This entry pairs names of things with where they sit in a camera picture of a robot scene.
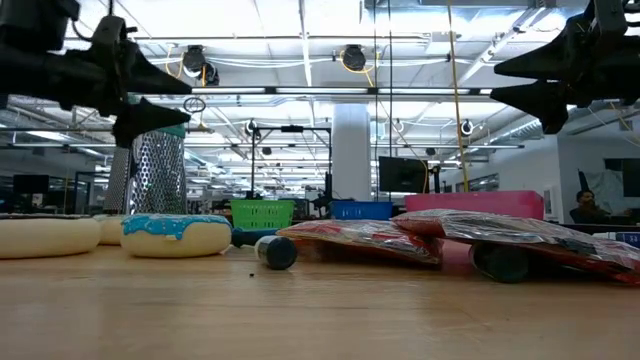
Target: wooden table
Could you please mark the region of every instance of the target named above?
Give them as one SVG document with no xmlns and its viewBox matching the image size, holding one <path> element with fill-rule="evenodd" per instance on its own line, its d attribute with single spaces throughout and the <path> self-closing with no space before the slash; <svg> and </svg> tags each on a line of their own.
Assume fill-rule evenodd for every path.
<svg viewBox="0 0 640 360">
<path fill-rule="evenodd" d="M 0 358 L 637 359 L 640 290 L 117 247 L 0 262 Z"/>
</svg>

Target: ceiling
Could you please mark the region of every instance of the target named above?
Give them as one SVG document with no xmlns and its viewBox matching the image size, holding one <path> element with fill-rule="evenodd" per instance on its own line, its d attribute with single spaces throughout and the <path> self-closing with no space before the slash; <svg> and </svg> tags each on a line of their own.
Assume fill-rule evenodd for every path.
<svg viewBox="0 0 640 360">
<path fill-rule="evenodd" d="M 207 108 L 192 117 L 189 127 L 196 129 L 202 125 L 206 131 L 190 132 L 186 144 L 190 156 L 197 158 L 198 163 L 205 163 L 209 168 L 222 167 L 224 174 L 219 174 L 220 171 L 203 173 L 200 166 L 201 171 L 194 170 L 190 176 L 193 179 L 213 178 L 214 183 L 231 186 L 240 174 L 247 174 L 249 162 L 246 159 L 250 157 L 250 149 L 224 147 L 247 142 L 244 127 L 249 121 L 259 126 L 330 127 L 334 105 L 341 102 L 366 103 L 372 129 L 378 123 L 377 134 L 381 142 L 389 141 L 386 112 L 392 110 L 396 124 L 396 130 L 392 131 L 394 144 L 403 144 L 405 140 L 416 146 L 455 143 L 456 109 L 451 90 L 454 63 L 463 94 L 459 103 L 460 117 L 476 126 L 474 134 L 466 141 L 494 143 L 493 140 L 499 138 L 500 143 L 519 143 L 521 139 L 517 135 L 521 129 L 518 126 L 529 125 L 531 119 L 516 109 L 491 101 L 488 89 L 523 82 L 495 75 L 493 65 L 548 43 L 563 28 L 567 17 L 581 12 L 587 0 L 454 1 L 459 4 L 452 9 L 455 62 L 450 61 L 446 1 L 390 0 L 389 8 L 388 1 L 377 0 L 375 15 L 373 2 L 116 0 L 115 15 L 125 18 L 128 26 L 138 28 L 135 41 L 150 62 L 171 74 L 180 73 L 180 79 L 195 87 L 201 85 L 180 71 L 181 54 L 188 45 L 205 46 L 208 61 L 220 75 L 221 88 L 367 88 L 373 85 L 380 89 L 418 89 L 413 95 L 394 96 L 393 102 L 389 102 L 387 96 L 381 96 L 377 118 L 374 115 L 376 98 L 372 96 L 313 94 L 305 93 L 308 90 L 304 89 L 297 90 L 296 94 L 280 95 L 247 94 L 242 89 L 236 90 L 238 93 L 204 89 L 209 93 L 198 96 Z M 88 36 L 106 15 L 107 1 L 83 0 L 80 3 L 78 30 Z M 367 68 L 371 69 L 370 79 L 365 74 L 349 72 L 342 65 L 340 53 L 348 44 L 362 46 Z M 69 26 L 65 48 L 87 46 Z M 470 88 L 485 90 L 478 90 L 480 93 L 472 96 L 464 92 Z M 187 97 L 158 94 L 150 95 L 148 99 L 175 108 L 182 107 Z M 113 122 L 113 119 L 101 118 L 91 109 L 77 108 L 75 112 L 67 112 L 55 103 L 19 96 L 11 97 L 8 111 L 0 116 L 0 123 L 6 127 L 76 129 L 56 133 L 64 137 L 25 132 L 11 138 L 11 141 L 23 143 L 111 144 L 113 139 L 105 130 L 78 129 L 106 129 Z M 261 170 L 267 178 L 265 184 L 272 182 L 276 173 L 286 172 L 291 176 L 282 176 L 278 181 L 287 187 L 305 181 L 321 181 L 321 167 L 309 164 L 309 160 L 327 159 L 328 151 L 321 146 L 322 136 L 326 137 L 309 133 L 303 138 L 300 134 L 274 132 L 264 140 L 264 144 L 297 145 L 295 148 L 274 148 L 273 154 L 265 157 L 265 168 Z M 95 157 L 102 165 L 105 156 L 106 164 L 109 163 L 108 157 L 113 151 L 105 147 L 87 146 L 85 149 L 91 150 L 85 152 L 87 156 Z M 375 152 L 381 155 L 385 151 L 388 150 Z M 427 158 L 424 147 L 418 148 L 416 154 L 406 148 L 392 151 L 394 156 L 414 157 L 417 154 Z M 484 153 L 477 155 L 471 161 L 486 161 L 486 156 L 481 156 Z M 456 158 L 453 150 L 443 149 L 429 159 L 450 161 Z M 268 165 L 277 160 L 288 160 L 293 167 L 267 172 Z M 190 170 L 198 168 L 195 163 L 187 164 Z M 202 185 L 202 181 L 198 183 L 192 185 Z"/>
</svg>

